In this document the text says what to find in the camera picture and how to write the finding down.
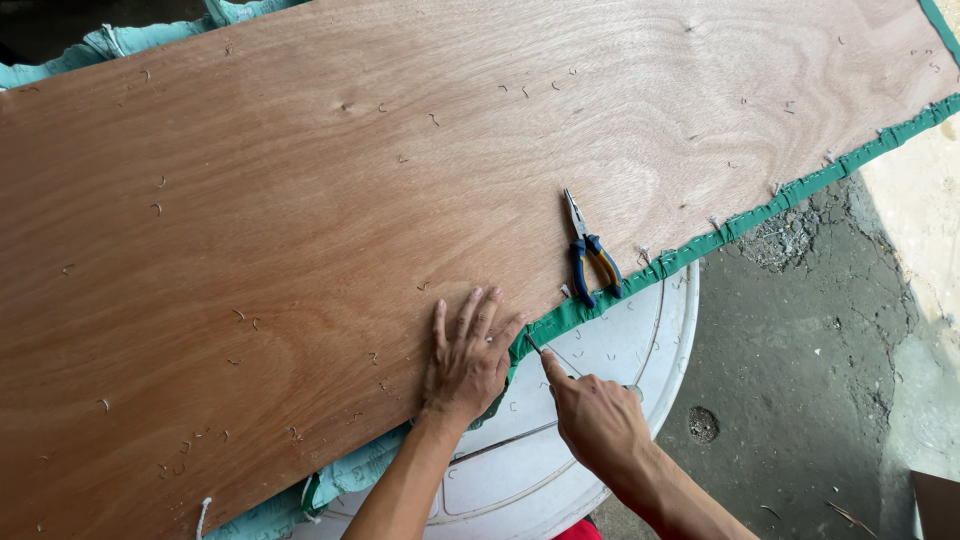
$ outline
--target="plywood board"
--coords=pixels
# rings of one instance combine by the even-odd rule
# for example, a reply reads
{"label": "plywood board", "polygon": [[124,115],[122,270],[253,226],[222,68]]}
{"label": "plywood board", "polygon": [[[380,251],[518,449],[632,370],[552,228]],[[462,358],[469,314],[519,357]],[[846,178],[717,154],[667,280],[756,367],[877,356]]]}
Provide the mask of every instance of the plywood board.
{"label": "plywood board", "polygon": [[554,307],[563,187],[626,275],[957,71],[912,0],[333,0],[3,92],[0,535],[214,528],[417,411],[437,298]]}

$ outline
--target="finger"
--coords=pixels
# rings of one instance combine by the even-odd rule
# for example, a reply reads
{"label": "finger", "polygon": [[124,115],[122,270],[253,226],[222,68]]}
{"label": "finger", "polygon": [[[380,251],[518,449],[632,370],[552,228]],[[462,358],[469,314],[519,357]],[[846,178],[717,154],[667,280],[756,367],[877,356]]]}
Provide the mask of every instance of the finger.
{"label": "finger", "polygon": [[440,299],[433,307],[433,343],[440,349],[446,345],[446,302]]}
{"label": "finger", "polygon": [[500,331],[500,334],[493,339],[492,345],[495,351],[506,351],[510,349],[510,346],[516,341],[516,336],[520,333],[520,330],[523,329],[523,325],[527,322],[526,313],[518,313],[516,317],[510,320],[507,323],[507,326],[503,327],[503,330]]}
{"label": "finger", "polygon": [[484,304],[480,306],[480,310],[477,311],[477,320],[473,321],[473,330],[470,331],[470,337],[473,339],[483,339],[487,337],[487,332],[490,331],[490,324],[493,322],[493,315],[496,313],[496,309],[500,307],[500,299],[503,298],[503,295],[500,293],[500,287],[494,287],[487,296],[487,302],[484,302]]}
{"label": "finger", "polygon": [[477,304],[480,304],[481,294],[483,294],[482,288],[477,287],[473,289],[473,292],[467,296],[467,302],[463,308],[460,309],[460,314],[457,315],[457,339],[467,337],[467,332],[470,330],[470,323],[473,322],[473,312],[477,309]]}
{"label": "finger", "polygon": [[543,353],[540,355],[540,363],[543,364],[543,373],[546,374],[546,379],[550,382],[550,386],[566,387],[571,383],[571,380],[566,377],[566,371],[561,367],[560,362],[557,361],[556,355],[552,351],[543,349]]}
{"label": "finger", "polygon": [[499,381],[506,381],[507,379],[507,370],[510,369],[510,352],[505,351],[500,357],[500,363],[496,364],[496,379]]}

